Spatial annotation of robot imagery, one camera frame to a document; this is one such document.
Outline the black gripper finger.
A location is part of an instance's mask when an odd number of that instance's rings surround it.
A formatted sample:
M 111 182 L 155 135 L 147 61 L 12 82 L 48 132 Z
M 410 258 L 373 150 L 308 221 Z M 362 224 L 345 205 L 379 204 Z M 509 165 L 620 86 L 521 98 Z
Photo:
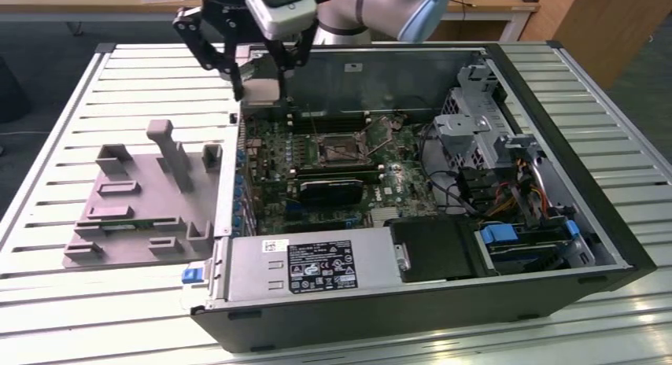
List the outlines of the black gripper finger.
M 200 24 L 203 16 L 200 7 L 180 8 L 172 21 L 184 45 L 204 70 L 216 70 L 222 79 L 232 86 L 234 99 L 243 99 L 243 78 L 235 61 L 236 43 L 234 39 L 224 39 L 223 52 L 218 51 L 212 43 L 203 36 Z
M 306 65 L 315 35 L 316 26 L 310 26 L 308 29 L 299 33 L 294 47 L 290 49 L 284 47 L 280 40 L 264 40 L 267 52 L 276 66 L 276 82 L 279 87 L 279 98 L 282 100 L 287 97 L 286 73 L 292 71 L 296 67 Z

